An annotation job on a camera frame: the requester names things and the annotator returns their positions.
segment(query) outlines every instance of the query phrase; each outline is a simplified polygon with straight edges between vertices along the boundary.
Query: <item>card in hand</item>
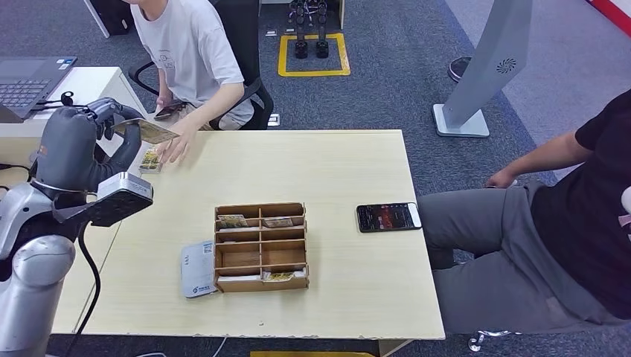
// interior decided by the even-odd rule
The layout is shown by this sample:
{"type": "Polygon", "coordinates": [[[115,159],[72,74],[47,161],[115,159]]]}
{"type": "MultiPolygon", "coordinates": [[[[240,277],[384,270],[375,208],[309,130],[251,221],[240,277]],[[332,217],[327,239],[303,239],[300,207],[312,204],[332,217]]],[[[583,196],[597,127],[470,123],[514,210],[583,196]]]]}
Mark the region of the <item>card in hand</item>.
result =
{"type": "Polygon", "coordinates": [[[160,144],[164,143],[165,141],[169,141],[179,137],[178,134],[176,134],[175,132],[171,132],[169,129],[163,128],[158,124],[140,118],[125,120],[124,122],[114,126],[114,130],[118,134],[124,135],[125,126],[132,123],[137,123],[140,126],[141,139],[149,144],[160,144]]]}

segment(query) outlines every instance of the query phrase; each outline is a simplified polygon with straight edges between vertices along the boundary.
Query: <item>black t-shirt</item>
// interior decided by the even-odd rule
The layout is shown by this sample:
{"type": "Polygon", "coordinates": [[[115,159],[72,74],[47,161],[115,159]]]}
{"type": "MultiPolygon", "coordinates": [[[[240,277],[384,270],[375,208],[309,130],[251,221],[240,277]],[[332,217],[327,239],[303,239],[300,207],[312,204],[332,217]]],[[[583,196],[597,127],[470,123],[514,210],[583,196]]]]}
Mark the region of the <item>black t-shirt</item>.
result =
{"type": "Polygon", "coordinates": [[[534,196],[532,216],[550,254],[615,317],[631,319],[631,231],[621,196],[631,186],[631,91],[576,131],[593,155],[534,196]]]}

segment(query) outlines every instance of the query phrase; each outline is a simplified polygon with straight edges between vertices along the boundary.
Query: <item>office chair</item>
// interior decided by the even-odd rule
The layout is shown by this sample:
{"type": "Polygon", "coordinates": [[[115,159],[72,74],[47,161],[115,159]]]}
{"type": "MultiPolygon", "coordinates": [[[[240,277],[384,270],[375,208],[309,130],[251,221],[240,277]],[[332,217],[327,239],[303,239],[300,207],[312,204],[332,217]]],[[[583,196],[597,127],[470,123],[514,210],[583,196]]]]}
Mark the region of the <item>office chair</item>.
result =
{"type": "MultiPolygon", "coordinates": [[[[269,116],[274,109],[274,101],[260,78],[258,53],[259,0],[211,0],[211,3],[215,6],[221,18],[225,35],[228,37],[245,80],[245,94],[234,106],[241,104],[244,100],[250,100],[254,107],[252,119],[241,130],[266,130],[269,116]],[[252,96],[255,94],[263,102],[263,106],[252,99],[252,96]]],[[[140,81],[140,73],[154,65],[151,59],[143,61],[143,63],[143,65],[134,66],[128,70],[129,78],[143,89],[158,95],[158,91],[140,81]]]]}

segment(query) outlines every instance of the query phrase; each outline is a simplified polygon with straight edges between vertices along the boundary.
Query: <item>phone screen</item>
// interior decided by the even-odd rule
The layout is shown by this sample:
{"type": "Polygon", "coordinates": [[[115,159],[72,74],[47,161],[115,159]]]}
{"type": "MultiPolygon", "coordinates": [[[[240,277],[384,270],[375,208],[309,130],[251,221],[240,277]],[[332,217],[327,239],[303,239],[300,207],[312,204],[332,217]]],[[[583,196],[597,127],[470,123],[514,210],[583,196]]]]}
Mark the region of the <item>phone screen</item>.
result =
{"type": "Polygon", "coordinates": [[[415,203],[388,203],[357,207],[361,232],[403,231],[420,229],[420,217],[415,203]]]}

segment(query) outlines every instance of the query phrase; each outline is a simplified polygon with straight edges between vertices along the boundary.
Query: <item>gray pants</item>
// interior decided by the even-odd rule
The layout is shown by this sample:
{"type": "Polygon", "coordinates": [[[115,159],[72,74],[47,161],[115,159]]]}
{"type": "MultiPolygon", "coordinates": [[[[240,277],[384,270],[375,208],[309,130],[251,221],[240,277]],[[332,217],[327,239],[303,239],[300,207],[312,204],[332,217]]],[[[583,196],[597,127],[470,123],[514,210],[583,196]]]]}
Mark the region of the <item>gray pants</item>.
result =
{"type": "Polygon", "coordinates": [[[447,332],[569,332],[624,323],[610,315],[548,253],[530,210],[537,187],[455,191],[419,198],[447,332]],[[455,248],[478,258],[457,265],[455,248]]]}

